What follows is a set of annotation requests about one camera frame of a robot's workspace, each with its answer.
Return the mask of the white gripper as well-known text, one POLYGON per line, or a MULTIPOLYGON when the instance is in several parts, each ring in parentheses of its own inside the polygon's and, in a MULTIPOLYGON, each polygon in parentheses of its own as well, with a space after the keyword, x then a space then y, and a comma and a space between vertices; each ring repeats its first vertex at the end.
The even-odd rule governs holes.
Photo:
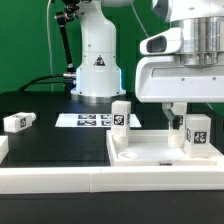
POLYGON ((224 51, 206 55, 207 64, 184 65, 180 28, 171 28, 140 43, 143 58, 136 68, 135 94, 141 102, 161 102, 172 129, 183 116, 173 102, 224 102, 224 51))

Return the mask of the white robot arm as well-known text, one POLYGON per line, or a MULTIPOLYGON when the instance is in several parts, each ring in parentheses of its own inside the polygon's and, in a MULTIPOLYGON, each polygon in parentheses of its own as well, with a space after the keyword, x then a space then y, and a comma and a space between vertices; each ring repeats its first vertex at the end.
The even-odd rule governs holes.
MULTIPOLYGON (((106 102, 123 95, 116 64, 116 28, 104 7, 133 0, 81 0, 82 63, 71 94, 106 102)), ((135 94, 141 102, 161 102, 170 121, 176 102, 224 102, 224 0, 152 0, 152 10, 170 28, 140 43, 135 94)))

